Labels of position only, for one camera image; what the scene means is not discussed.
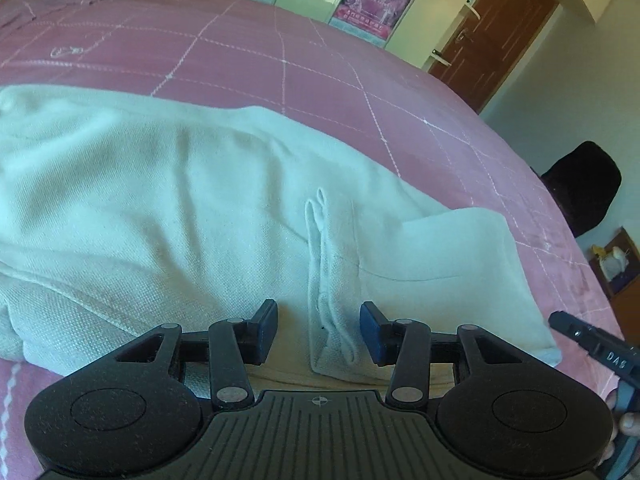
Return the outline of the right hand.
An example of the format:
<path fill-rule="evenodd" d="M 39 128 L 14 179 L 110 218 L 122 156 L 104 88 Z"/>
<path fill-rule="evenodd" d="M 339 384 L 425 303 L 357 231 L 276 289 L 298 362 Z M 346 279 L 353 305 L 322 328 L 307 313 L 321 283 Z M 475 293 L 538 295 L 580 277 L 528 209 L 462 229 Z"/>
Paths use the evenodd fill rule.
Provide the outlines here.
<path fill-rule="evenodd" d="M 608 446 L 605 448 L 600 462 L 603 463 L 609 460 L 615 451 L 614 440 L 618 434 L 631 438 L 638 438 L 640 436 L 639 414 L 636 412 L 627 412 L 624 414 L 616 415 L 614 413 L 617 403 L 617 390 L 612 390 L 605 399 L 606 404 L 613 412 L 614 429 L 612 431 Z"/>

